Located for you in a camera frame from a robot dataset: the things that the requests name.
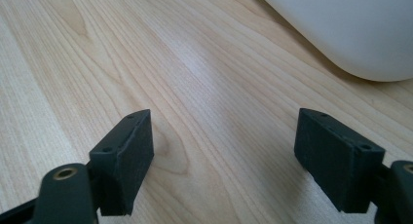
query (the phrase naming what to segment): white object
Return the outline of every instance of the white object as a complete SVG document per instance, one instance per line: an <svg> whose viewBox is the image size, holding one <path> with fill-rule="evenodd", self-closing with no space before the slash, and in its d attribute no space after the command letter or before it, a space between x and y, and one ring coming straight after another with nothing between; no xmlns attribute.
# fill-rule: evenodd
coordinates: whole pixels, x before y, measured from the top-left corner
<svg viewBox="0 0 413 224"><path fill-rule="evenodd" d="M413 0L266 0L323 54L374 81L413 78Z"/></svg>

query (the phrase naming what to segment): mounting hole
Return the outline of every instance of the mounting hole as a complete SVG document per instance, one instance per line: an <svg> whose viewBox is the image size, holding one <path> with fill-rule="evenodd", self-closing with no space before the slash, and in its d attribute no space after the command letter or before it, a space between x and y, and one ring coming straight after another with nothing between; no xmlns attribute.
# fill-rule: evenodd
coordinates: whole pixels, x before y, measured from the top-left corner
<svg viewBox="0 0 413 224"><path fill-rule="evenodd" d="M368 144L361 144L359 147L363 150L371 150L372 149L371 146L368 145Z"/></svg>
<svg viewBox="0 0 413 224"><path fill-rule="evenodd" d="M109 153L110 151L112 151L112 148L111 147L105 147L105 148L102 149L102 151L104 153Z"/></svg>
<svg viewBox="0 0 413 224"><path fill-rule="evenodd" d="M413 164L404 165L404 169L406 169L409 173L413 173Z"/></svg>
<svg viewBox="0 0 413 224"><path fill-rule="evenodd" d="M64 180L77 173L76 168L63 168L53 175L54 180Z"/></svg>

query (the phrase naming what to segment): wooden table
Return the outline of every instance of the wooden table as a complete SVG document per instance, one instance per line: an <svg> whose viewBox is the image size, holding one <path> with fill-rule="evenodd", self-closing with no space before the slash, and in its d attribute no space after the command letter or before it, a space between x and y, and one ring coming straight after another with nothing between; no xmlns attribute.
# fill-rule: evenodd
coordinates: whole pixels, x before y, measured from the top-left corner
<svg viewBox="0 0 413 224"><path fill-rule="evenodd" d="M413 160L413 80L349 75L264 0L0 0L0 20L0 212L146 108L133 215L101 223L372 223L295 159L300 107Z"/></svg>

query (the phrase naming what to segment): light wood surface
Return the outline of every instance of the light wood surface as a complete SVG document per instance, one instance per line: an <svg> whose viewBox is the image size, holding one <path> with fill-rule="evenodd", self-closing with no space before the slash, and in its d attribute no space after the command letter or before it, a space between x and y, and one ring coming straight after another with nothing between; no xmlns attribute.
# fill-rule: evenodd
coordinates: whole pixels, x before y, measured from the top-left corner
<svg viewBox="0 0 413 224"><path fill-rule="evenodd" d="M152 111L132 216L101 223L372 223L336 211L293 155L300 107L413 160L413 80L373 83L264 0L0 0L0 212Z"/></svg>

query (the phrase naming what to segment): black plastic part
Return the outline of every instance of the black plastic part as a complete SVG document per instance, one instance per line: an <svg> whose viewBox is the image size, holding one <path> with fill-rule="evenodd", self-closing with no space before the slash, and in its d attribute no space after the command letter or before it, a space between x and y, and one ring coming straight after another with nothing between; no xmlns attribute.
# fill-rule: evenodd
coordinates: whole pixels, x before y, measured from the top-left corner
<svg viewBox="0 0 413 224"><path fill-rule="evenodd" d="M391 170L382 165L379 171L373 176L371 202L378 207L375 222L381 224L400 223L394 209L391 190L389 187Z"/></svg>
<svg viewBox="0 0 413 224"><path fill-rule="evenodd" d="M0 224L26 223L31 220L36 199L12 208L0 215Z"/></svg>
<svg viewBox="0 0 413 224"><path fill-rule="evenodd" d="M88 170L84 165L64 165L45 175L32 223L97 223Z"/></svg>
<svg viewBox="0 0 413 224"><path fill-rule="evenodd" d="M149 110L122 119L90 152L95 206L105 215L131 214L133 201L154 157Z"/></svg>
<svg viewBox="0 0 413 224"><path fill-rule="evenodd" d="M413 223L413 163L397 161L390 168L389 187L402 224Z"/></svg>
<svg viewBox="0 0 413 224"><path fill-rule="evenodd" d="M383 148L329 115L300 109L294 152L338 210L367 212Z"/></svg>

